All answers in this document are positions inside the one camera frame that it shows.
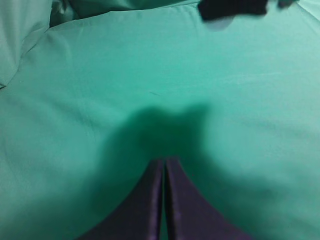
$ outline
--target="green fabric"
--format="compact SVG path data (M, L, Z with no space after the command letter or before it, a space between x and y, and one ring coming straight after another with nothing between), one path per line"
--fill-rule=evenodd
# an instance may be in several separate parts
M198 0L67 0L71 3L80 18L104 14L109 11L145 10L165 7L184 2L199 2Z
M49 27L52 0L0 1L0 89L16 74L23 54Z
M192 4L50 28L0 90L0 239L74 239L169 155L257 239L320 239L319 17L273 4L212 32Z

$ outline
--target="black object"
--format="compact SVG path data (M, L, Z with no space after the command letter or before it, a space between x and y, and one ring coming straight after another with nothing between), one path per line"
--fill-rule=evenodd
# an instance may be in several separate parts
M289 8L294 2L295 2L295 0L279 0L277 6L278 6L279 9L287 9L287 8Z
M123 203L78 239L160 240L163 178L169 240L252 240L198 193L178 158L151 161Z
M203 21L213 21L236 15L263 16L268 0L202 0L198 10Z

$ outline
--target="green surface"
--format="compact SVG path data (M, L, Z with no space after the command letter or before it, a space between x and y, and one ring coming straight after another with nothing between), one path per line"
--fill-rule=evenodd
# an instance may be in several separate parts
M71 240L179 155L259 240L320 238L320 5L224 31L195 5L50 28L0 90L0 239Z
M49 28L52 0L0 1L0 89L18 70L26 54Z
M80 18L88 18L109 11L145 10L173 4L182 5L187 2L199 2L198 0L67 0L67 2L68 1Z

